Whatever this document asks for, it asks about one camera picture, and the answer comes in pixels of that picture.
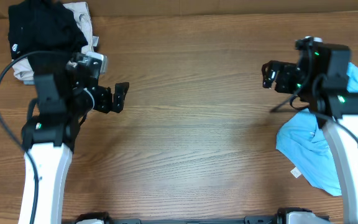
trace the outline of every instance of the white cloth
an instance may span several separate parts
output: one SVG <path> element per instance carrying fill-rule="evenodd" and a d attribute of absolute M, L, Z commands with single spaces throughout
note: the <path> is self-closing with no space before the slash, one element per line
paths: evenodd
<path fill-rule="evenodd" d="M 74 19 L 78 28 L 84 33 L 88 45 L 82 47 L 81 53 L 86 54 L 88 51 L 93 51 L 93 30 L 91 15 L 86 2 L 74 2 L 63 4 L 67 9 L 73 11 Z M 22 81 L 34 80 L 34 72 L 31 69 L 29 60 L 27 58 L 22 59 L 13 65 L 13 75 Z"/>

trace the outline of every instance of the green led light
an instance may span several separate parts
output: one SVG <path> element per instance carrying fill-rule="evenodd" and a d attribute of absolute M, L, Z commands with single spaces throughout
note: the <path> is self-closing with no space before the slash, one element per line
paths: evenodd
<path fill-rule="evenodd" d="M 338 99 L 339 99 L 339 102 L 341 102 L 341 103 L 346 102 L 346 100 L 345 100 L 345 98 L 343 96 L 338 96 Z"/>

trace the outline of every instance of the clothing tag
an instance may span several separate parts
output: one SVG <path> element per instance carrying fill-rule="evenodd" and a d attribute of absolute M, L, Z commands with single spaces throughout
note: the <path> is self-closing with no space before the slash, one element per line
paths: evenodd
<path fill-rule="evenodd" d="M 300 175 L 302 175 L 302 173 L 298 170 L 298 168 L 294 168 L 291 170 L 291 174 L 295 177 L 295 178 L 298 178 L 300 177 Z"/>
<path fill-rule="evenodd" d="M 34 80 L 24 80 L 23 83 L 24 83 L 25 85 L 35 85 Z"/>
<path fill-rule="evenodd" d="M 99 45 L 99 37 L 92 36 L 92 46 L 97 47 Z"/>

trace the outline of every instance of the black bracket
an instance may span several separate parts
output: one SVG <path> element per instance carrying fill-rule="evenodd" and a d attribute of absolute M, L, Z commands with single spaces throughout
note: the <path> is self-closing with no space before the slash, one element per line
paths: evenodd
<path fill-rule="evenodd" d="M 276 215 L 249 215 L 244 219 L 244 224 L 286 224 L 287 214 L 291 212 L 312 212 L 307 208 L 279 208 Z M 329 221 L 329 216 L 318 216 Z"/>
<path fill-rule="evenodd" d="M 129 82 L 117 83 L 113 94 L 111 111 L 120 113 L 124 109 L 125 97 L 129 89 Z"/>
<path fill-rule="evenodd" d="M 295 63 L 271 60 L 262 66 L 263 87 L 271 88 L 276 81 L 275 91 L 292 94 L 297 88 L 294 81 L 297 80 L 299 73 Z"/>

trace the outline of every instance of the wood grain surface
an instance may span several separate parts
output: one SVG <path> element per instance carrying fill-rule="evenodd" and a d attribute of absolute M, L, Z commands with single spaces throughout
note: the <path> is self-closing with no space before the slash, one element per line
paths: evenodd
<path fill-rule="evenodd" d="M 130 82 L 120 114 L 92 112 L 68 172 L 64 219 L 240 218 L 306 207 L 342 221 L 342 199 L 294 178 L 275 150 L 293 113 L 270 114 L 287 95 L 262 88 L 269 60 L 295 62 L 306 35 L 346 44 L 358 66 L 358 12 L 189 17 L 95 17 L 109 71 L 99 84 Z M 0 20 L 0 72 L 11 61 Z M 35 96 L 10 72 L 2 115 L 16 134 Z M 0 223 L 17 223 L 24 185 L 20 150 L 0 127 Z"/>
<path fill-rule="evenodd" d="M 0 0 L 0 18 L 23 0 Z M 84 0 L 53 0 L 83 2 Z M 91 0 L 92 16 L 187 16 L 216 14 L 358 11 L 358 0 Z"/>

